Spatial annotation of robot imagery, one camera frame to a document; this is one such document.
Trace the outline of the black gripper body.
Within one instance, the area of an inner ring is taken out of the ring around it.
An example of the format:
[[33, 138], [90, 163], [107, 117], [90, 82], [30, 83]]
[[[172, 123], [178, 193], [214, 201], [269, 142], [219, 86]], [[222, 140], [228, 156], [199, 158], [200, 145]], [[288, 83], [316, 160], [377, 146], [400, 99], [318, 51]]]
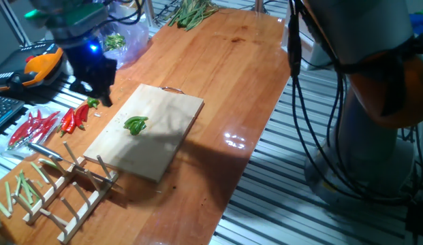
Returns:
[[82, 44], [63, 49], [69, 64], [73, 69], [75, 81], [83, 81], [93, 88], [92, 98], [110, 94], [110, 87], [114, 84], [117, 60], [104, 55], [104, 49], [97, 37], [93, 37]]

